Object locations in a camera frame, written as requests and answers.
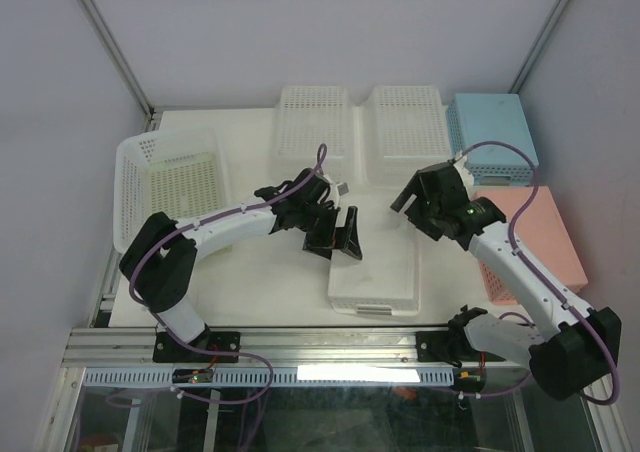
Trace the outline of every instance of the gray wall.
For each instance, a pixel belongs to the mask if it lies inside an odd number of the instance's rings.
[[[522,93],[590,284],[622,318],[620,407],[640,446],[640,0],[575,0]]]
[[[508,90],[555,0],[96,0],[156,106],[273,106],[287,84]]]
[[[142,114],[75,0],[0,0],[0,447],[33,451]]]

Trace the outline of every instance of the blue plastic basket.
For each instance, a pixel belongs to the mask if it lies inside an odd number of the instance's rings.
[[[447,109],[449,140],[454,154],[485,140],[499,140],[520,149],[538,166],[529,127],[516,94],[456,94]],[[485,146],[469,154],[467,169],[476,185],[529,185],[531,168],[503,147]]]

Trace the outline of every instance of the white plastic basket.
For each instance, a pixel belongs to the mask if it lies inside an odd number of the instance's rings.
[[[316,163],[321,143],[328,147],[323,169],[336,181],[353,175],[353,105],[339,86],[287,86],[276,107],[271,178],[295,179]]]
[[[211,213],[229,205],[227,166],[212,129],[149,132],[116,153],[113,244],[126,252],[147,218]]]
[[[451,158],[436,87],[375,87],[364,104],[363,127],[372,186],[404,186],[416,170]]]

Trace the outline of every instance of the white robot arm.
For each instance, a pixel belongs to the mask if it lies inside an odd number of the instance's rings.
[[[239,206],[217,211],[218,220],[194,217],[176,221],[163,212],[153,214],[124,254],[120,270],[135,282],[139,298],[134,296],[134,300],[144,303],[181,341],[206,349],[215,345],[209,328],[186,296],[194,265],[241,240],[291,228],[306,233],[304,250],[328,259],[333,250],[339,250],[362,260],[357,208],[349,207],[345,225],[336,227],[338,202],[346,193],[345,186],[305,169],[293,181],[258,189]],[[180,230],[184,231],[168,240],[163,251],[145,260],[161,240]]]
[[[535,328],[521,327],[486,310],[465,307],[449,321],[449,344],[457,341],[458,350],[490,352],[528,368],[541,388],[558,400],[610,371],[603,350],[578,317],[588,322],[617,361],[618,316],[609,308],[594,310],[555,278],[509,233],[504,214],[490,200],[469,200],[454,161],[417,171],[391,208],[404,212],[432,239],[444,235],[457,241],[506,283],[535,323]]]

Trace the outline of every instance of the vertical metal pole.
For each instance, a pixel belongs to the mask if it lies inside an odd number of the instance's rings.
[[[45,416],[45,424],[40,429],[36,441],[38,452],[60,452],[70,444],[76,406],[80,399],[80,389],[85,375],[84,367],[60,369],[52,400]]]
[[[153,107],[149,102],[146,94],[142,90],[142,87],[138,83],[135,75],[133,74],[131,67],[127,63],[127,60],[120,50],[120,47],[116,43],[116,40],[109,30],[109,27],[107,27],[107,23],[102,17],[102,14],[100,14],[95,1],[78,0],[78,3],[82,7],[87,19],[89,20],[89,23],[93,27],[93,30],[98,36],[98,39],[102,43],[105,51],[111,58],[113,65],[116,67],[116,69],[120,73],[120,76],[122,77],[122,80],[131,92],[131,95],[133,95],[133,97],[136,99],[145,116],[151,118],[151,116],[153,115]]]
[[[553,4],[553,8],[549,15],[547,16],[542,29],[538,32],[529,53],[527,54],[527,58],[525,59],[522,67],[518,71],[518,75],[513,81],[511,88],[509,89],[510,94],[519,94],[522,90],[522,87],[526,83],[529,75],[531,75],[531,71],[533,67],[536,65],[538,60],[540,59],[540,55],[544,51],[545,47],[549,44],[551,36],[555,31],[556,27],[562,16],[568,9],[571,0],[556,0],[555,4]]]

